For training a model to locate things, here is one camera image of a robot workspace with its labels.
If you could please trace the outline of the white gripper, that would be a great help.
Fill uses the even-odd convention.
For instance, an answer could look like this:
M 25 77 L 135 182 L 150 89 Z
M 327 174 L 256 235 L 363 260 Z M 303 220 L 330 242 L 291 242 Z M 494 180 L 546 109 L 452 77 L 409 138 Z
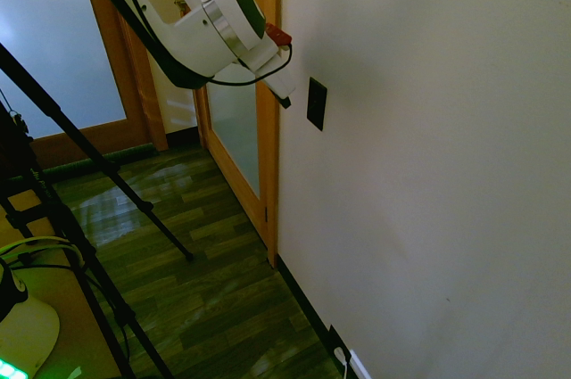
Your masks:
M 260 41 L 236 59 L 256 78 L 261 78 L 283 108 L 291 106 L 289 95 L 295 90 L 293 78 L 286 68 L 286 58 L 281 55 L 288 46 L 290 44 L 278 46 L 274 41 Z

